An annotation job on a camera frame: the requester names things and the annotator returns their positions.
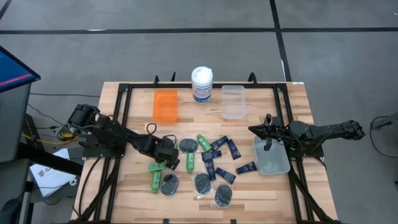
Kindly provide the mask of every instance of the gray floor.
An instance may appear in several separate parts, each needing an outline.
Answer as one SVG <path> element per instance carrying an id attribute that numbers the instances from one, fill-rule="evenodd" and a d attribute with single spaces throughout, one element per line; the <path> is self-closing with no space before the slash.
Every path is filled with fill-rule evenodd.
<path id="1" fill-rule="evenodd" d="M 282 27 L 398 24 L 395 0 L 277 0 L 277 8 Z M 260 0 L 13 0 L 0 21 L 7 30 L 273 25 L 269 2 Z M 305 82 L 316 124 L 355 119 L 368 133 L 374 117 L 398 112 L 398 32 L 294 33 L 284 34 L 284 41 L 292 79 Z M 260 81 L 284 80 L 273 33 L 0 35 L 0 44 L 41 74 L 32 85 L 37 93 L 99 95 L 105 81 L 148 81 L 155 75 L 169 80 L 174 71 L 177 80 L 189 80 L 198 65 L 213 68 L 219 81 L 243 80 L 250 72 Z M 77 103 L 96 105 L 98 99 L 31 96 L 29 103 L 65 121 Z M 28 112 L 38 126 L 53 125 Z M 398 156 L 391 131 L 375 132 L 374 140 L 381 151 Z M 324 149 L 339 219 L 396 223 L 397 159 L 380 156 L 369 135 L 358 142 L 328 141 Z M 66 222 L 72 203 L 37 203 L 34 223 Z"/>

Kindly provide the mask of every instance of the green tube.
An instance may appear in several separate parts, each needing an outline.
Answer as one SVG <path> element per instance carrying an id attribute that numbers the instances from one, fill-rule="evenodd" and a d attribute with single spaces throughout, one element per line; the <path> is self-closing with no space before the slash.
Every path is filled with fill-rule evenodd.
<path id="1" fill-rule="evenodd" d="M 155 171 L 152 179 L 152 193 L 156 194 L 160 188 L 160 180 L 162 178 L 162 171 Z"/>
<path id="2" fill-rule="evenodd" d="M 205 152 L 208 152 L 211 150 L 211 145 L 205 139 L 205 137 L 203 137 L 201 134 L 198 134 L 197 139 L 198 139 L 199 145 L 203 148 L 203 150 L 205 150 Z"/>
<path id="3" fill-rule="evenodd" d="M 155 171 L 160 171 L 166 168 L 166 163 L 167 162 L 161 162 L 161 163 L 157 163 L 157 162 L 151 162 L 148 165 L 148 169 L 149 172 L 155 172 Z"/>
<path id="4" fill-rule="evenodd" d="M 195 153 L 187 153 L 187 172 L 191 174 L 195 168 Z"/>

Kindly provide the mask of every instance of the blue screen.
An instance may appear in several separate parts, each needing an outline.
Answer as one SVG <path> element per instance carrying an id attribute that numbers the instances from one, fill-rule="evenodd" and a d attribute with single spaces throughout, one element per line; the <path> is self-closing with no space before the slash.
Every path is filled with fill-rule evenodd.
<path id="1" fill-rule="evenodd" d="M 34 79 L 35 76 L 28 70 L 3 52 L 0 52 L 0 90 L 26 80 Z"/>

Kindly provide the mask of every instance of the dark blue tube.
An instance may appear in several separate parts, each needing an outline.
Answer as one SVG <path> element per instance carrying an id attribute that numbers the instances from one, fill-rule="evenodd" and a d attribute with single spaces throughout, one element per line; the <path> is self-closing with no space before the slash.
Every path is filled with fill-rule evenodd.
<path id="1" fill-rule="evenodd" d="M 215 180 L 216 179 L 216 173 L 214 173 L 213 159 L 206 160 L 205 161 L 205 166 L 206 166 L 206 169 L 207 169 L 207 173 L 209 173 L 210 180 Z"/>
<path id="2" fill-rule="evenodd" d="M 237 159 L 241 157 L 241 153 L 238 151 L 238 148 L 235 146 L 234 141 L 232 139 L 228 140 L 229 150 L 231 151 L 232 159 Z"/>
<path id="3" fill-rule="evenodd" d="M 242 167 L 237 168 L 236 173 L 242 174 L 244 172 L 250 172 L 250 171 L 256 171 L 256 170 L 257 170 L 256 164 L 254 162 L 250 162 Z"/>
<path id="4" fill-rule="evenodd" d="M 234 181 L 235 181 L 236 176 L 233 175 L 233 174 L 231 174 L 231 173 L 229 173 L 229 172 L 226 172 L 226 171 L 223 170 L 223 169 L 220 169 L 220 168 L 217 167 L 216 173 L 217 173 L 218 175 L 222 176 L 222 177 L 223 177 L 226 181 L 228 181 L 230 184 L 233 184 Z"/>
<path id="5" fill-rule="evenodd" d="M 220 138 L 219 140 L 211 143 L 211 147 L 213 148 L 213 150 L 217 150 L 218 148 L 220 148 L 224 143 L 226 143 L 228 141 L 228 138 L 226 136 Z"/>
<path id="6" fill-rule="evenodd" d="M 221 155 L 222 155 L 221 151 L 203 152 L 201 154 L 201 160 L 204 162 L 208 159 L 220 157 Z"/>

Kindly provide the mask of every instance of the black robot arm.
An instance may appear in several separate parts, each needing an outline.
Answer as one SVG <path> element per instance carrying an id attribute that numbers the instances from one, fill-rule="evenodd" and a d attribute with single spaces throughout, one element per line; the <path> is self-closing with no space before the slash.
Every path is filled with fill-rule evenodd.
<path id="1" fill-rule="evenodd" d="M 95 144 L 96 147 L 122 151 L 128 142 L 141 154 L 154 158 L 156 162 L 166 161 L 167 167 L 173 170 L 180 162 L 178 150 L 174 149 L 171 139 L 158 138 L 153 133 L 135 133 L 124 128 L 113 116 L 101 114 L 95 106 L 77 105 L 67 121 L 66 128 L 73 134 L 91 133 L 98 138 L 95 143 L 81 142 L 83 147 Z"/>
<path id="2" fill-rule="evenodd" d="M 263 124 L 250 126 L 249 130 L 263 140 L 267 140 L 264 150 L 271 148 L 271 139 L 282 141 L 295 150 L 295 156 L 310 156 L 327 139 L 344 138 L 360 140 L 365 136 L 358 122 L 350 120 L 341 124 L 315 126 L 301 121 L 292 121 L 281 126 L 279 118 L 267 114 Z"/>

